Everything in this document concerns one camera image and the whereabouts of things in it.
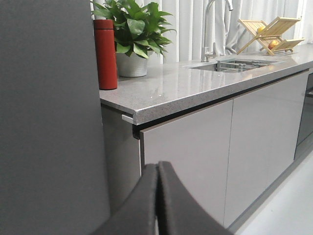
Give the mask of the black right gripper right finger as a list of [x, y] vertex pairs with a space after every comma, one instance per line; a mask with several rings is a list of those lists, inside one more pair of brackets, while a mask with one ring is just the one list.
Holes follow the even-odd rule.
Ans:
[[192, 197], [170, 162], [158, 163], [157, 220], [160, 235], [230, 235]]

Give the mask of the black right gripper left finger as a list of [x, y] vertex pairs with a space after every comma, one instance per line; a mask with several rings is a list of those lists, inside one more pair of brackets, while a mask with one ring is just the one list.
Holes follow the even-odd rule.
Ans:
[[146, 165], [139, 181], [122, 206], [93, 234], [154, 235], [157, 181], [157, 166]]

